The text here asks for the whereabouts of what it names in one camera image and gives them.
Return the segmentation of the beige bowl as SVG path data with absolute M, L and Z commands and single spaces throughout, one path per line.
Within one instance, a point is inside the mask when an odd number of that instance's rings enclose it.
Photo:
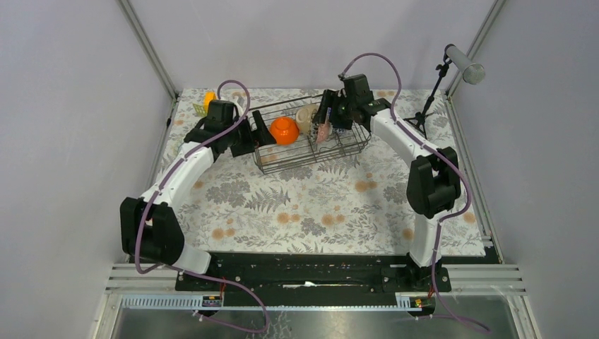
M 301 106 L 295 114 L 295 123 L 301 133 L 307 136 L 315 136 L 318 131 L 318 124 L 313 119 L 318 112 L 317 104 L 308 104 Z

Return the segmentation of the pink speckled bowl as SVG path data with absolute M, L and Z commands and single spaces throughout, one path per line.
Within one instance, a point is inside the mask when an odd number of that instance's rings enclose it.
M 331 135 L 331 123 L 326 120 L 324 123 L 318 123 L 314 125 L 315 130 L 315 142 L 321 144 L 328 140 Z

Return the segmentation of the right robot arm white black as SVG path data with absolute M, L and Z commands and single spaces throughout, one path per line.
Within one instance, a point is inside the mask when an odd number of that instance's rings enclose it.
M 440 214 L 453 209 L 461 196 L 458 158 L 453 148 L 438 148 L 398 117 L 386 99 L 376 99 L 363 74 L 342 80 L 340 90 L 325 90 L 313 124 L 329 123 L 335 129 L 361 126 L 384 141 L 409 167 L 406 197 L 415 213 L 415 238 L 409 256 L 415 264 L 405 272 L 412 290 L 422 291 L 433 281 L 428 266 L 436 253 Z

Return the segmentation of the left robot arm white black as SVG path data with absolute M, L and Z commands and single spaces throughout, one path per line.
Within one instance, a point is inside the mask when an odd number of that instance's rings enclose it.
M 121 246 L 133 258 L 192 273 L 202 290 L 219 281 L 211 255 L 187 244 L 176 213 L 198 178 L 220 155 L 237 157 L 275 144 L 258 110 L 240 114 L 230 101 L 212 100 L 207 115 L 185 135 L 176 158 L 140 197 L 125 198 L 119 208 Z

